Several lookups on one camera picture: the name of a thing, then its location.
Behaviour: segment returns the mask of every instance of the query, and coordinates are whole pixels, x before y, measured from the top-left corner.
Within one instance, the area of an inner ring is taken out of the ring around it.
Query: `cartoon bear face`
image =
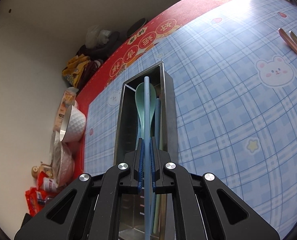
[[[280,56],[274,56],[273,61],[256,62],[258,76],[264,85],[268,87],[286,86],[294,78],[294,71]]]

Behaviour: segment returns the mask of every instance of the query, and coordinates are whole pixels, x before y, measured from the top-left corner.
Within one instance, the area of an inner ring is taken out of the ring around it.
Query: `green spoon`
[[[156,91],[154,86],[149,84],[149,114],[150,114],[150,124],[151,127],[153,115],[155,112],[155,99],[156,99]],[[139,116],[139,123],[141,125],[141,138],[144,139],[144,83],[141,83],[137,86],[135,91],[135,104],[137,108],[137,113]]]

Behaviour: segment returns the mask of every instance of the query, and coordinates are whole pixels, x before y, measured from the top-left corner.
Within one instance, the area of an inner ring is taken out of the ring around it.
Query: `white bowl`
[[[61,142],[79,141],[85,130],[86,117],[76,107],[70,105],[64,115],[61,129],[59,131],[59,140]]]

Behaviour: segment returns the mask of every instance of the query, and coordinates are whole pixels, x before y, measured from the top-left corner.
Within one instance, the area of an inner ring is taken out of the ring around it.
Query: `yellow cloth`
[[[90,57],[75,56],[71,58],[66,65],[66,68],[62,71],[63,77],[75,88],[77,88],[78,82],[81,79],[84,68],[87,67],[88,62],[90,62]]]

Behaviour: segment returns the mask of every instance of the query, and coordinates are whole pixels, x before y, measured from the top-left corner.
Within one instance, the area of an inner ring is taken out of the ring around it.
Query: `yellow star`
[[[257,140],[252,140],[252,139],[250,139],[249,140],[249,144],[247,145],[247,149],[251,152],[251,153],[253,153],[253,152],[255,152],[257,149],[258,149],[258,141]]]

